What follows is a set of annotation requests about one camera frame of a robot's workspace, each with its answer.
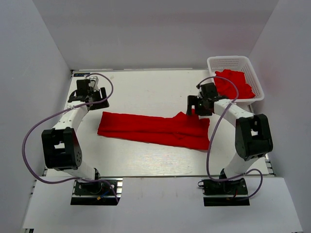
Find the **white robotic arm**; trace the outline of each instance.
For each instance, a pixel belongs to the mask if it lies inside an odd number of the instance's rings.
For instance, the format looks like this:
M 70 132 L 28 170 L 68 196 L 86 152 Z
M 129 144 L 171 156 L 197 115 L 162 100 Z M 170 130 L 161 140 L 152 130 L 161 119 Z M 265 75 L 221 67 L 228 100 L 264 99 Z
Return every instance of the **white robotic arm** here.
M 221 115 L 224 112 L 225 108 L 230 103 L 231 103 L 231 100 L 228 100 L 228 99 L 222 99 L 222 100 L 214 102 L 214 113 L 217 115 Z M 236 127 L 236 121 L 237 119 L 241 117 L 244 117 L 244 118 L 254 117 L 254 114 L 248 111 L 245 111 L 244 109 L 240 108 L 236 104 L 233 104 L 226 112 L 224 119 L 226 119 L 227 121 L 229 121 L 231 125 Z M 258 159 L 259 157 L 256 156 L 255 158 L 245 161 L 236 152 L 232 160 L 230 161 L 230 163 L 224 169 L 225 175 L 227 177 L 234 177 L 239 174 L 246 173 L 248 169 L 251 167 L 251 165 L 254 162 L 256 162 Z
M 219 96 L 213 83 L 197 86 L 198 96 L 188 96 L 187 115 L 191 115 L 192 106 L 200 116 L 217 114 L 222 116 L 231 100 Z M 264 114 L 255 115 L 232 104 L 224 118 L 235 128 L 236 153 L 230 163 L 222 170 L 219 178 L 202 180 L 200 185 L 206 195 L 247 194 L 246 183 L 241 174 L 245 174 L 250 166 L 270 152 L 273 148 L 268 119 Z
M 106 98 L 105 88 L 99 90 L 97 84 L 96 76 L 77 80 L 77 90 L 70 95 L 67 103 L 67 107 L 72 110 L 65 112 L 52 129 L 43 131 L 42 144 L 47 168 L 54 168 L 73 177 L 87 180 L 95 180 L 99 177 L 97 169 L 83 160 L 76 132 L 83 117 L 90 110 L 106 108 L 109 106 L 108 101 L 74 108 L 81 103 Z

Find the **white wall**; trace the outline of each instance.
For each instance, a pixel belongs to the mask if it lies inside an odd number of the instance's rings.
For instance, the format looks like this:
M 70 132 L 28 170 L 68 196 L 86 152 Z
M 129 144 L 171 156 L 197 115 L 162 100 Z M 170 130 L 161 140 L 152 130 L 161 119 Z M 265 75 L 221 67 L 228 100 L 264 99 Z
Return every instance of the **white wall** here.
M 71 69 L 206 68 L 246 55 L 277 0 L 34 0 Z
M 304 232 L 311 232 L 311 1 L 280 0 L 250 54 L 269 118 L 270 157 L 285 178 Z
M 17 233 L 34 178 L 21 156 L 24 135 L 64 106 L 70 70 L 31 0 L 4 0 L 0 7 L 0 227 Z M 30 137 L 27 155 L 42 174 L 41 132 Z

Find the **red towel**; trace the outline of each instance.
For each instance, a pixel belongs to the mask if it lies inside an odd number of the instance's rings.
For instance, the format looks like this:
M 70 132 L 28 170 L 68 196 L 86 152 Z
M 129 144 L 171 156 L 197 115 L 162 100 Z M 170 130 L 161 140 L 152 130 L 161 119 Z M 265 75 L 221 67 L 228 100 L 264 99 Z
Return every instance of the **red towel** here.
M 255 97 L 255 94 L 252 92 L 252 87 L 248 85 L 245 81 L 245 75 L 243 72 L 233 71 L 230 69 L 224 69 L 222 72 L 215 72 L 217 76 L 227 78 L 232 81 L 239 90 L 239 99 L 251 99 Z M 214 79 L 217 92 L 221 96 L 227 96 L 229 99 L 234 99 L 237 96 L 237 92 L 226 80 L 223 79 Z
M 209 119 L 180 112 L 173 118 L 103 112 L 98 135 L 207 150 Z

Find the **purple cable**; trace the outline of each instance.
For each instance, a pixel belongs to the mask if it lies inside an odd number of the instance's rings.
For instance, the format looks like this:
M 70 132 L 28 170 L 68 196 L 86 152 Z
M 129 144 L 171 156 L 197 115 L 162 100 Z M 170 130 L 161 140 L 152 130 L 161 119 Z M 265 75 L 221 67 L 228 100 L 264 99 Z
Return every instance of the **purple cable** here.
M 100 75 L 102 77 L 104 77 L 106 80 L 108 80 L 108 82 L 110 83 L 111 85 L 111 92 L 110 94 L 104 98 L 103 100 L 100 100 L 100 101 L 95 101 L 95 102 L 89 102 L 89 103 L 81 103 L 81 104 L 78 104 L 78 105 L 75 105 L 74 108 L 79 108 L 79 107 L 82 107 L 82 106 L 85 106 L 85 105 L 90 105 L 90 104 L 97 104 L 97 103 L 102 103 L 102 102 L 105 102 L 113 93 L 113 84 L 112 82 L 104 75 L 100 74 L 100 73 L 90 73 L 88 75 L 86 75 L 86 78 L 91 76 L 91 75 Z M 23 144 L 22 144 L 22 148 L 21 148 L 21 153 L 22 153 L 22 156 L 23 156 L 23 160 L 24 160 L 24 163 L 26 165 L 26 167 L 28 168 L 28 170 L 30 171 L 30 173 L 39 181 L 43 182 L 43 183 L 47 183 L 47 184 L 57 184 L 57 183 L 63 183 L 63 182 L 66 182 L 66 181 L 71 181 L 71 180 L 81 180 L 81 181 L 84 181 L 84 182 L 88 182 L 88 183 L 92 183 L 92 182 L 105 182 L 106 184 L 109 185 L 109 187 L 111 188 L 112 192 L 113 192 L 113 195 L 115 196 L 116 200 L 117 200 L 117 203 L 119 202 L 118 200 L 118 197 L 117 197 L 117 194 L 115 192 L 115 190 L 112 188 L 111 184 L 106 181 L 106 180 L 86 180 L 86 179 L 82 179 L 80 177 L 71 177 L 71 178 L 68 178 L 68 179 L 64 179 L 62 181 L 46 181 L 42 178 L 40 178 L 33 170 L 32 168 L 30 167 L 28 161 L 27 161 L 27 158 L 26 158 L 26 152 L 25 152 L 25 147 L 26 147 L 26 142 L 27 142 L 27 139 L 29 137 L 29 135 L 31 134 L 31 132 L 36 128 L 38 127 L 39 125 L 41 125 L 42 123 L 44 123 L 45 121 L 49 120 L 49 119 L 52 119 L 53 117 L 56 117 L 62 113 L 65 113 L 65 112 L 69 112 L 70 110 L 72 110 L 72 108 L 67 108 L 63 111 L 60 111 L 58 113 L 55 113 L 43 120 L 41 120 L 40 122 L 36 123 L 27 133 L 26 133 L 26 136 L 24 137 L 24 140 L 23 140 Z
M 228 81 L 229 83 L 231 83 L 234 87 L 234 89 L 236 90 L 237 92 L 237 96 L 231 101 L 230 104 L 228 104 L 228 106 L 225 108 L 224 112 L 221 114 L 221 116 L 219 117 L 217 123 L 216 123 L 216 126 L 214 128 L 214 131 L 212 133 L 212 136 L 210 137 L 210 140 L 209 140 L 209 146 L 208 146 L 208 150 L 207 150 L 207 158 L 206 158 L 206 170 L 207 170 L 207 176 L 212 180 L 212 181 L 215 181 L 215 182 L 224 182 L 224 181 L 229 181 L 229 180 L 232 180 L 232 179 L 236 179 L 236 178 L 239 178 L 239 177 L 242 177 L 244 175 L 247 175 L 248 173 L 252 172 L 252 171 L 257 171 L 259 174 L 260 174 L 260 184 L 258 186 L 258 188 L 255 190 L 254 193 L 252 193 L 250 196 L 248 196 L 247 198 L 244 198 L 244 199 L 240 199 L 240 200 L 246 200 L 248 198 L 251 198 L 252 196 L 254 196 L 256 193 L 258 193 L 258 191 L 260 190 L 261 188 L 261 185 L 262 185 L 262 182 L 263 182 L 263 174 L 260 170 L 256 169 L 256 168 L 253 168 L 249 171 L 247 171 L 245 174 L 240 174 L 240 175 L 236 175 L 236 176 L 233 176 L 233 177 L 229 177 L 229 178 L 226 178 L 226 179 L 215 179 L 211 176 L 210 172 L 209 172 L 209 156 L 210 156 L 210 150 L 211 150 L 211 147 L 212 147 L 212 142 L 214 140 L 214 137 L 215 137 L 215 134 L 216 134 L 216 131 L 218 129 L 218 126 L 221 122 L 221 120 L 224 118 L 226 112 L 228 111 L 228 109 L 231 107 L 231 105 L 238 99 L 239 97 L 239 90 L 237 89 L 237 87 L 235 86 L 235 84 L 230 81 L 229 79 L 227 78 L 224 78 L 224 77 L 219 77 L 219 76 L 212 76 L 212 77 L 208 77 L 208 78 L 205 78 L 203 79 L 202 81 L 199 82 L 198 86 L 200 86 L 200 84 L 202 82 L 204 82 L 205 80 L 208 80 L 208 79 L 213 79 L 213 78 L 218 78 L 218 79 L 223 79 L 223 80 L 226 80 Z

